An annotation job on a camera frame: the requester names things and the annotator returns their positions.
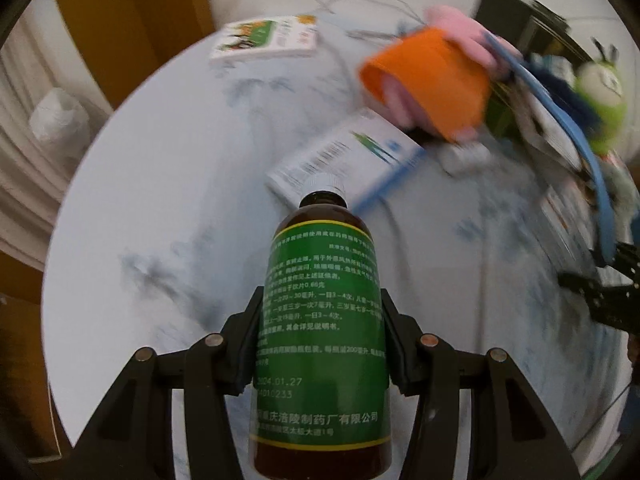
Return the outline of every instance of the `screw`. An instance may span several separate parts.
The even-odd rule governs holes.
[[[154,354],[154,350],[149,348],[148,346],[143,346],[142,348],[138,348],[136,353],[133,354],[133,357],[136,358],[136,361],[144,362],[149,361]]]
[[[221,334],[215,332],[213,334],[209,334],[204,338],[204,344],[207,346],[220,346],[224,342],[225,338],[222,337]]]
[[[434,336],[433,334],[422,334],[420,336],[420,344],[423,346],[428,346],[429,348],[437,346],[439,342],[440,340],[438,339],[438,337]]]
[[[503,363],[507,360],[507,352],[505,352],[502,348],[492,348],[489,352],[491,359],[494,361],[498,361],[499,363]]]

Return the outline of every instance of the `round table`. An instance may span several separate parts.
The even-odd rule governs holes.
[[[288,213],[264,175],[362,105],[355,69],[379,48],[323,20],[319,31],[312,57],[235,65],[210,66],[205,38],[136,90],[89,150],[60,211],[43,300],[49,380],[72,442],[137,348],[188,348],[262,284]],[[541,193],[534,171],[488,145],[496,168],[453,179],[428,157],[366,213],[381,284],[455,348],[507,349],[571,445],[610,398],[620,338],[558,289],[526,225]],[[246,456],[250,390],[227,405],[246,477],[258,478]],[[385,479],[398,477],[415,410],[415,399],[392,398]],[[174,409],[185,478],[180,393]]]

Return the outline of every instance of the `white plastic bag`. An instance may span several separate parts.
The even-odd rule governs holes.
[[[52,88],[44,96],[29,126],[40,145],[62,161],[79,162],[91,143],[88,113],[62,88]]]

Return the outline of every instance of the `orange cloth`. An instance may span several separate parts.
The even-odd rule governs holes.
[[[445,40],[438,28],[425,28],[366,60],[360,79],[385,104],[383,73],[404,85],[448,140],[456,131],[484,120],[491,93],[486,70]]]

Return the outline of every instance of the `yellow stripe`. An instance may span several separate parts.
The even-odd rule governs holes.
[[[284,228],[282,231],[277,233],[273,237],[273,239],[275,240],[278,236],[280,236],[283,233],[286,233],[289,229],[293,229],[294,227],[300,227],[300,226],[303,226],[303,225],[310,225],[310,224],[334,224],[334,225],[342,225],[342,226],[345,226],[345,227],[350,227],[351,229],[354,229],[357,232],[365,235],[369,239],[369,241],[373,242],[373,240],[371,240],[369,235],[366,234],[366,232],[364,232],[362,229],[358,229],[355,225],[345,224],[344,222],[338,222],[337,220],[307,220],[306,222],[300,222],[299,224],[290,225],[289,227]]]
[[[363,449],[365,447],[379,446],[391,440],[391,436],[379,438],[377,440],[369,440],[368,442],[360,442],[358,444],[340,444],[339,446],[312,446],[310,444],[290,444],[289,442],[278,442],[277,440],[269,440],[257,435],[250,435],[251,440],[268,444],[269,446],[283,447],[285,449],[297,449],[299,451],[349,451],[351,449]]]

